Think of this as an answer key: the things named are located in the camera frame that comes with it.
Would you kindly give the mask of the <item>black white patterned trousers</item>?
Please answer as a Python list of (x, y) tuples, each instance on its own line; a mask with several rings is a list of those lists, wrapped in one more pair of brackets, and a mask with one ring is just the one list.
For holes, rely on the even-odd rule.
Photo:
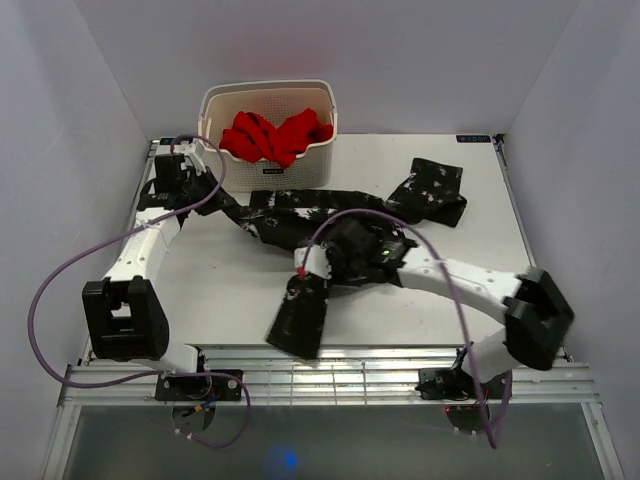
[[(235, 207), (224, 214), (262, 243), (289, 252), (321, 244), (330, 229), (346, 218), (381, 235), (405, 235), (401, 222), (455, 227), (467, 205), (460, 193), (462, 175), (458, 166), (416, 158), (408, 178), (386, 199), (360, 191), (255, 191), (249, 205), (235, 200)], [(313, 274), (294, 274), (267, 343), (304, 360), (317, 358), (332, 288), (356, 286), (364, 285), (333, 285)]]

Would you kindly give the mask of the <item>cream perforated plastic basket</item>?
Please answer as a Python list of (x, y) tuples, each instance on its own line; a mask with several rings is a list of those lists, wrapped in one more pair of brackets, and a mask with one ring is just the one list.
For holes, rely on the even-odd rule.
[(310, 145), (287, 169), (267, 160), (251, 164), (219, 148), (227, 155), (225, 187), (234, 192), (250, 192), (325, 185), (337, 137), (337, 106), (331, 86), (317, 79), (244, 82), (210, 88), (201, 102), (198, 133), (218, 147), (223, 130), (232, 126), (239, 112), (257, 113), (279, 127), (305, 109), (314, 110), (320, 122), (334, 127), (330, 140)]

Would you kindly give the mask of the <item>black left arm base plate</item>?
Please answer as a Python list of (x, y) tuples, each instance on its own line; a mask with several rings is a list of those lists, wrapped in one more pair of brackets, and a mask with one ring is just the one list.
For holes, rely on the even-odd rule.
[(211, 398), (218, 401), (239, 401), (242, 389), (239, 380), (244, 372), (238, 369), (213, 370), (214, 377), (166, 378), (156, 384), (154, 399), (164, 402), (205, 402)]

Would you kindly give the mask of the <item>aluminium rail frame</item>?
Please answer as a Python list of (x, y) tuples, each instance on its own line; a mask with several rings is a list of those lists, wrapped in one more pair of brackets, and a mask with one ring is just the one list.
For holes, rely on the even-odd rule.
[[(329, 348), (317, 362), (302, 362), (271, 347), (209, 348), (214, 370), (239, 369), (254, 406), (418, 405), (415, 387), (422, 369), (449, 367), (452, 348)], [(65, 387), (62, 406), (153, 405), (157, 379), (141, 366), (91, 358), (68, 371), (81, 384), (104, 383), (125, 376), (131, 382), (93, 389)], [(585, 363), (555, 361), (540, 372), (519, 367), (513, 372), (512, 402), (522, 404), (597, 403), (600, 395)]]

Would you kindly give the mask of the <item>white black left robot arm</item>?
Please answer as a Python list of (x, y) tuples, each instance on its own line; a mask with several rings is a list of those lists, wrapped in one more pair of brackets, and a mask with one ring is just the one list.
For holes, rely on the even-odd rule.
[(156, 156), (153, 174), (138, 197), (134, 233), (104, 277), (85, 284), (82, 302), (98, 358), (180, 372), (178, 388), (197, 400), (210, 392), (212, 376), (198, 366), (196, 347), (171, 339), (154, 282), (189, 214), (220, 210), (222, 189), (193, 146)]

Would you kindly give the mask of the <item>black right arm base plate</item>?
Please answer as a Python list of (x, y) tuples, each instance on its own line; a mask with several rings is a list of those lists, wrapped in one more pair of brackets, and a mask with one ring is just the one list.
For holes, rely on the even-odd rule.
[[(472, 377), (459, 369), (420, 369), (415, 390), (423, 400), (478, 400)], [(482, 399), (500, 399), (507, 384), (507, 374), (481, 383)]]

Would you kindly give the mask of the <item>red crumpled garment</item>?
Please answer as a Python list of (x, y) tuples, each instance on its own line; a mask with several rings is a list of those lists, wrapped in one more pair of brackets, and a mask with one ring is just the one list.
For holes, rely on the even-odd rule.
[(312, 109), (287, 118), (279, 127), (257, 113), (239, 112), (232, 126), (223, 130), (219, 148), (251, 164), (267, 160), (287, 169), (310, 145), (330, 140), (333, 133), (334, 127), (320, 122)]

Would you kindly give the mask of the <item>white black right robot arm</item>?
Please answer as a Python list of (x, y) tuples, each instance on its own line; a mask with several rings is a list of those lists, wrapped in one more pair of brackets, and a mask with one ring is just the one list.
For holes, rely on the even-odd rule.
[(454, 364), (422, 383), (474, 397), (488, 382), (518, 367), (548, 371), (575, 314), (551, 275), (530, 267), (521, 274), (498, 271), (438, 256), (417, 236), (381, 235), (354, 218), (330, 229), (306, 263), (336, 283), (393, 283), (453, 301), (458, 313), (469, 307), (500, 324), (478, 342), (460, 324), (465, 345)]

